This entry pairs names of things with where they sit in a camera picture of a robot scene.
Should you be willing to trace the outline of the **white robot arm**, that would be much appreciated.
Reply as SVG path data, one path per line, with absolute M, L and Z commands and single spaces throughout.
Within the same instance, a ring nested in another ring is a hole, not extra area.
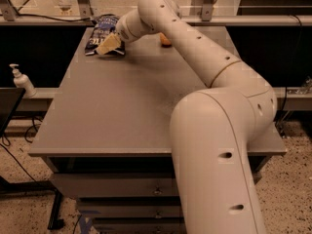
M 241 59 L 181 20 L 172 0 L 138 0 L 99 50 L 164 34 L 204 83 L 181 99 L 170 135 L 187 234 L 266 234 L 247 155 L 272 124 L 272 86 Z

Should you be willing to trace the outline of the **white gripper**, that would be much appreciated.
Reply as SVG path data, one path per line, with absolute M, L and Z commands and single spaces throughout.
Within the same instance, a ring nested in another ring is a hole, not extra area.
M 134 28 L 137 23 L 137 13 L 128 12 L 119 18 L 116 24 L 116 33 L 110 33 L 96 48 L 99 55 L 105 55 L 109 52 L 120 53 L 121 40 L 123 42 L 134 42 L 137 37 L 134 34 Z

